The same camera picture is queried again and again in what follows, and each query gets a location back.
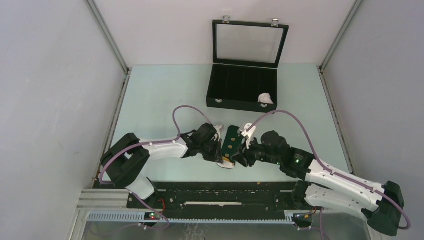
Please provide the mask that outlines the green snowman sock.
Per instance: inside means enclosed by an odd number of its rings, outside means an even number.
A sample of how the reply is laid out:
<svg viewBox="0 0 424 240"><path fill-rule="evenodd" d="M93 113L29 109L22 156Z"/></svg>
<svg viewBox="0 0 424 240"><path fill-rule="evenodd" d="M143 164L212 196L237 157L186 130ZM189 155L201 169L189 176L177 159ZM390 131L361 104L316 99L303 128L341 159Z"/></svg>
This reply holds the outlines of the green snowman sock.
<svg viewBox="0 0 424 240"><path fill-rule="evenodd" d="M239 130L240 127L235 125L227 128L221 147L223 163L217 164L220 168L233 169L236 166L237 161L233 160L233 156L238 152L238 148L244 139L239 135Z"/></svg>

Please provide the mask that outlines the white sock with black stripes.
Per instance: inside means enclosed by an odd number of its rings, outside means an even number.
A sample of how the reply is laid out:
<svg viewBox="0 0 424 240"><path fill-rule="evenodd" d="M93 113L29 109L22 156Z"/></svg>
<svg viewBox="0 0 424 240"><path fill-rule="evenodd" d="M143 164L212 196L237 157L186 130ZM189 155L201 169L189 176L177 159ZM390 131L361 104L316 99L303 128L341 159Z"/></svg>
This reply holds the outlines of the white sock with black stripes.
<svg viewBox="0 0 424 240"><path fill-rule="evenodd" d="M271 105L274 104L274 102L273 102L273 100L271 98L271 95L269 93L261 93L258 96L258 100L257 101L259 103L261 103L261 104L271 104Z"/></svg>

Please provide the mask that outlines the black display case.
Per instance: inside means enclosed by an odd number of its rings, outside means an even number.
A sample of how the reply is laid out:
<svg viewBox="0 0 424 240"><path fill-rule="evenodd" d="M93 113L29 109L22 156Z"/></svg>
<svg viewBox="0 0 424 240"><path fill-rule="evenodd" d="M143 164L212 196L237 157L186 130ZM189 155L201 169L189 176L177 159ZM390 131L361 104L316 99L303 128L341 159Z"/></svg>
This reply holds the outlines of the black display case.
<svg viewBox="0 0 424 240"><path fill-rule="evenodd" d="M278 106L278 67L290 27L279 23L212 21L213 64L206 93L209 108L268 113ZM274 104L258 102L269 93Z"/></svg>

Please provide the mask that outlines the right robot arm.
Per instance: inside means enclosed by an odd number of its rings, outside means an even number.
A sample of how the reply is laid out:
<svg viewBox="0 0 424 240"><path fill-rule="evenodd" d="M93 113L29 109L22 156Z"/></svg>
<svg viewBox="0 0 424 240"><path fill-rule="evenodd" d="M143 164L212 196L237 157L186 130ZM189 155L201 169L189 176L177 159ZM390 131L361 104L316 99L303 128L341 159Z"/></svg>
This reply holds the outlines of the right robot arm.
<svg viewBox="0 0 424 240"><path fill-rule="evenodd" d="M231 159L246 168L256 162L277 165L286 176L298 179L290 196L295 208L309 205L343 211L391 237L402 229L405 201L397 183L372 182L344 172L310 152L290 146L275 131L264 133L260 141L249 130L239 129L237 133L244 142Z"/></svg>

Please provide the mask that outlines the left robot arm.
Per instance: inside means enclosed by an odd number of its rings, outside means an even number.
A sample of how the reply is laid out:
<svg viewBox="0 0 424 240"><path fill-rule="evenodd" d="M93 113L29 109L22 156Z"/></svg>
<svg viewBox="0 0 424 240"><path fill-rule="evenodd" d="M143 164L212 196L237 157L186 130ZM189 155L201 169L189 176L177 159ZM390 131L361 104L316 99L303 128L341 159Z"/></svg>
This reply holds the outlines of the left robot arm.
<svg viewBox="0 0 424 240"><path fill-rule="evenodd" d="M175 139L142 141L134 133L124 135L101 157L98 181L126 189L145 208L153 208L158 194L153 183L142 175L146 163L162 159L185 159L202 156L205 161L222 164L223 125L204 123L197 130L178 135Z"/></svg>

